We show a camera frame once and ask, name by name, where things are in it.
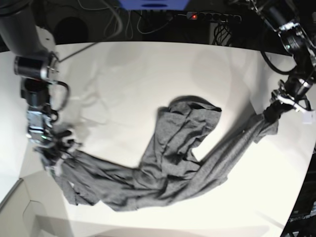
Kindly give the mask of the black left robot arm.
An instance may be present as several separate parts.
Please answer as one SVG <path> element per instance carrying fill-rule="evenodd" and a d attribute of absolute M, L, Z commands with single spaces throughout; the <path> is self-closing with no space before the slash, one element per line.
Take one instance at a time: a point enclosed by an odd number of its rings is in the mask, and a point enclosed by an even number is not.
<path fill-rule="evenodd" d="M 230 0 L 229 5 L 245 5 L 257 13 L 269 29 L 277 33 L 284 49 L 290 54 L 295 67 L 290 71 L 276 68 L 262 52 L 268 66 L 278 74 L 286 75 L 278 89 L 272 91 L 270 105 L 264 110 L 265 120 L 274 123 L 281 115 L 296 110 L 307 118 L 315 114 L 307 99 L 307 92 L 316 83 L 316 46 L 302 27 L 294 2 L 291 0 Z"/>

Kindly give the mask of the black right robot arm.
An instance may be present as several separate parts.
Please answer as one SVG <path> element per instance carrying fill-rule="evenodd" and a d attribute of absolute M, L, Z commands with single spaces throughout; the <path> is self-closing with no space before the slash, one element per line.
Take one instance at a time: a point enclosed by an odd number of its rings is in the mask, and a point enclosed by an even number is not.
<path fill-rule="evenodd" d="M 15 54 L 14 73 L 21 77 L 20 95 L 28 105 L 27 137 L 36 144 L 44 169 L 58 175 L 64 160 L 71 158 L 80 145 L 71 138 L 68 127 L 56 126 L 59 110 L 66 107 L 70 87 L 57 80 L 59 59 L 56 52 L 42 44 L 29 0 L 0 2 L 0 36 Z M 59 110 L 51 105 L 49 88 L 61 85 L 66 89 Z"/>

